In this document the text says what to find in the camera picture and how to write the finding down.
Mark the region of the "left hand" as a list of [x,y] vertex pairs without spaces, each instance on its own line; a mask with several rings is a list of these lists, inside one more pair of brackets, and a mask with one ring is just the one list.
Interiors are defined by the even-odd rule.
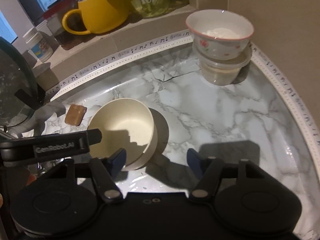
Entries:
[[[33,175],[33,174],[31,174],[31,175],[29,176],[28,181],[26,182],[25,186],[30,185],[32,182],[34,182],[34,181],[36,181],[36,180],[37,180],[36,176]],[[3,196],[2,196],[2,194],[0,194],[0,207],[2,207],[3,202],[4,202]]]

